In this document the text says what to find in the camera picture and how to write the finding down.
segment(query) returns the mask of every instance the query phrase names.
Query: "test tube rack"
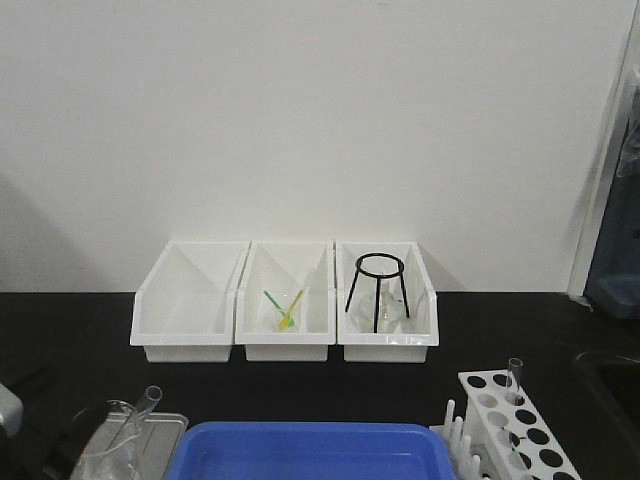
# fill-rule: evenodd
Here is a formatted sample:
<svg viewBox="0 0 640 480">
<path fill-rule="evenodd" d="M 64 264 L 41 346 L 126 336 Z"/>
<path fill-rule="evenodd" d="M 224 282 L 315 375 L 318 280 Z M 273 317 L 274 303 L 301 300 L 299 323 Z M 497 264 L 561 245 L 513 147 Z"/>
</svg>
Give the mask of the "test tube rack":
<svg viewBox="0 0 640 480">
<path fill-rule="evenodd" d="M 523 389 L 506 399 L 506 370 L 462 372 L 465 419 L 453 418 L 449 400 L 444 425 L 431 427 L 449 450 L 459 480 L 581 480 Z"/>
</svg>

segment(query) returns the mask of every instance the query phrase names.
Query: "lab bench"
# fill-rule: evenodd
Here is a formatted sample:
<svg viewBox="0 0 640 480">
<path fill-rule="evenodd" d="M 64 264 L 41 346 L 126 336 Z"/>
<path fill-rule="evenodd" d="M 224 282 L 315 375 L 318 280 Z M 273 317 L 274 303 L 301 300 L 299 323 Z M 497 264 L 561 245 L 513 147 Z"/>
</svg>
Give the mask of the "lab bench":
<svg viewBox="0 0 640 480">
<path fill-rule="evenodd" d="M 319 363 L 148 363 L 129 335 L 134 296 L 0 294 L 0 382 L 24 403 L 23 426 L 0 455 L 1 478 L 38 478 L 75 413 L 105 399 L 135 401 L 148 385 L 157 410 L 190 426 L 215 421 L 441 424 L 448 399 L 463 415 L 458 372 L 524 361 L 522 384 L 583 480 L 640 478 L 640 460 L 586 387 L 585 351 L 640 354 L 640 325 L 553 293 L 438 293 L 440 345 L 425 363 L 347 363 L 340 346 Z"/>
</svg>

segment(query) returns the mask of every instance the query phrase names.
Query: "sink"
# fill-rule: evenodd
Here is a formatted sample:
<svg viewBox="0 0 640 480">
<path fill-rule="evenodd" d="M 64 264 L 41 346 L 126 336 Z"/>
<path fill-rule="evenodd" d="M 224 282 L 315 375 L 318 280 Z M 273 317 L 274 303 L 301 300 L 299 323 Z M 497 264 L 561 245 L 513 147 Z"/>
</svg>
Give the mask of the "sink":
<svg viewBox="0 0 640 480">
<path fill-rule="evenodd" d="M 585 384 L 640 459 L 640 356 L 584 352 L 575 362 Z"/>
</svg>

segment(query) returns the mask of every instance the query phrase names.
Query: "blue plastic tray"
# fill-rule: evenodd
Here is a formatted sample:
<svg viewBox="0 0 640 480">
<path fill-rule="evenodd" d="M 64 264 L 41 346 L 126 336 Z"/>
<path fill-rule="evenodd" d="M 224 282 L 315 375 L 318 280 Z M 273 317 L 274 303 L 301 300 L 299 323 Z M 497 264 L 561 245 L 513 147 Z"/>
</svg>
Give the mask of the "blue plastic tray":
<svg viewBox="0 0 640 480">
<path fill-rule="evenodd" d="M 453 480 L 419 425 L 209 422 L 180 441 L 167 480 Z"/>
</svg>

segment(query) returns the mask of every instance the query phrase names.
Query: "glass test tube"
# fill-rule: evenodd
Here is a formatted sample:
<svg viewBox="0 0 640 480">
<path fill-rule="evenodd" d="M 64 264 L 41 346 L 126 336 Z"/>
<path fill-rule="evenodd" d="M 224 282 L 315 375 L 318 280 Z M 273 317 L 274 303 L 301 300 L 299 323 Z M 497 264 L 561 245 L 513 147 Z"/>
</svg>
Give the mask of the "glass test tube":
<svg viewBox="0 0 640 480">
<path fill-rule="evenodd" d="M 510 358 L 507 368 L 507 394 L 505 398 L 513 405 L 522 404 L 520 384 L 522 381 L 522 367 L 524 362 L 519 358 Z"/>
</svg>

